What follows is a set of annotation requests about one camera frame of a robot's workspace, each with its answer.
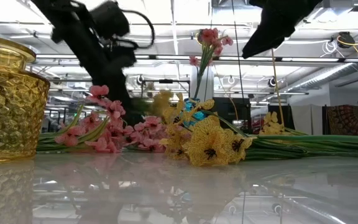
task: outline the glossy table surface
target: glossy table surface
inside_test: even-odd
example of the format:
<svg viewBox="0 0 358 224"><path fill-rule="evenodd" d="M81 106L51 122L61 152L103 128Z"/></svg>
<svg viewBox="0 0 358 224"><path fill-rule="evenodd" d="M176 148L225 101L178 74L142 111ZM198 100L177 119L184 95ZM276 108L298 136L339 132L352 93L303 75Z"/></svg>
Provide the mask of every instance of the glossy table surface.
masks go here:
<svg viewBox="0 0 358 224"><path fill-rule="evenodd" d="M0 164L0 223L358 223L358 158L38 155Z"/></svg>

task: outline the ceiling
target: ceiling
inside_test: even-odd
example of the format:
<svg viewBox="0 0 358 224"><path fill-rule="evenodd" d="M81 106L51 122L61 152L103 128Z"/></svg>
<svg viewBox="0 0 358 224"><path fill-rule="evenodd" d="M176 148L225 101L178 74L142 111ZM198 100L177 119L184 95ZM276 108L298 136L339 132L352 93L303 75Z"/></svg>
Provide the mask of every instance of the ceiling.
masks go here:
<svg viewBox="0 0 358 224"><path fill-rule="evenodd" d="M80 0L80 2L85 3L87 8L91 10L103 1ZM255 32L260 22L261 9L244 4L245 2L247 1L234 1L236 15L233 16L231 1L118 1L122 9L139 11L145 14L154 24L156 31L155 45L150 49L137 51L137 55L201 55L201 47L192 37L199 29L217 27L221 35L228 35L238 40L238 45L235 42L233 46L225 46L222 56L237 56L237 50L242 51L243 46ZM31 46L38 54L72 54L67 45L64 43L55 44L49 38L52 26L32 2L26 0L0 0L1 5L4 7L0 7L0 37ZM126 14L126 16L131 23L131 32L126 38L132 39L140 45L147 45L150 40L150 29L143 18L133 14ZM341 10L317 7L303 22L297 25L295 33L278 49L275 49L274 54L276 57L340 58L350 55L353 57L356 53L354 48L337 48L333 50L331 46L327 46L326 42L331 37L336 38L340 31L350 32L356 43L358 43L358 10L352 10L351 7L342 8ZM271 52L264 52L258 56L271 57ZM75 60L65 60L64 62L78 64L78 62L75 63ZM27 69L31 67L33 72L39 73L39 75L43 75L48 79L57 77L63 80L75 79L75 82L52 84L52 89L87 89L91 85L91 82L89 82L90 76L85 69L77 65L46 67L39 63L37 66L29 65ZM320 68L317 65L308 66L307 63L278 64L276 71L280 87L291 85ZM236 63L215 63L213 67L215 89L240 90L240 69L244 91L272 90L267 86L268 79L273 76L273 67L269 61L261 64L243 64L240 68ZM134 67L124 69L124 73L127 75L127 88L129 90L140 90L140 86L136 83L136 79L140 75L150 80L163 78L189 80L192 67L188 63L177 61L138 60ZM187 90L189 86L187 84L181 86L179 84L156 83L155 88L156 90L165 88ZM80 91L51 91L50 95L64 96L75 100L83 99ZM241 95L232 95L232 97L241 97ZM56 98L51 100L54 103L61 102Z"/></svg>

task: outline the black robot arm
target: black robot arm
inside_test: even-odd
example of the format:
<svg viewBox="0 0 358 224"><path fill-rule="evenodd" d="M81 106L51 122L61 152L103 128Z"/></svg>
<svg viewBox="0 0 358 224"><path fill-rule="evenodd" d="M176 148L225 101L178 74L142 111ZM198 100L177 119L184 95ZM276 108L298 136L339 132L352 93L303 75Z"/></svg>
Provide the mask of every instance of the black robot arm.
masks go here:
<svg viewBox="0 0 358 224"><path fill-rule="evenodd" d="M155 33L151 22L138 12L126 11L142 16L151 28L150 45L139 47L133 41L117 38L129 32L129 23L116 2L106 1L89 12L84 4L73 0L31 1L54 26L52 40L56 43L64 40L92 77L93 84L107 85L110 89L108 98L122 101L130 116L135 108L126 89L122 68L136 62L134 50L153 45ZM125 42L126 47L121 46L121 42Z"/></svg>

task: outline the textured glass vase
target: textured glass vase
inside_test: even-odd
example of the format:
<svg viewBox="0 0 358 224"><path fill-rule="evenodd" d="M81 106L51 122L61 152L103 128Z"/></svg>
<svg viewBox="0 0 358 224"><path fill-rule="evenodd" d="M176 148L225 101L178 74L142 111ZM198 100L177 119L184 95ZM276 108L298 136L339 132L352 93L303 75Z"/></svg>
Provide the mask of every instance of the textured glass vase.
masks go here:
<svg viewBox="0 0 358 224"><path fill-rule="evenodd" d="M0 161L34 157L50 83L25 71L35 53L0 39Z"/></svg>
<svg viewBox="0 0 358 224"><path fill-rule="evenodd" d="M0 163L0 223L32 223L34 162Z"/></svg>

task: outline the ceiling pipe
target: ceiling pipe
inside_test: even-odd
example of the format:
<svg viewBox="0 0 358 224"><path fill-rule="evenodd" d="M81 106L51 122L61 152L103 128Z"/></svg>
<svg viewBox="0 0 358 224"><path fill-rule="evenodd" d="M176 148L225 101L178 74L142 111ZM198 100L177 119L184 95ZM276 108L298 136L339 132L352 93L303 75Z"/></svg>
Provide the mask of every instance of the ceiling pipe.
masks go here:
<svg viewBox="0 0 358 224"><path fill-rule="evenodd" d="M356 57L356 53L352 54L350 57ZM284 92L293 92L304 88L315 88L355 72L358 72L358 63L344 63L332 68L323 68L285 88L281 88L280 90ZM264 100L269 100L272 97L274 97L274 95L269 97L266 96Z"/></svg>

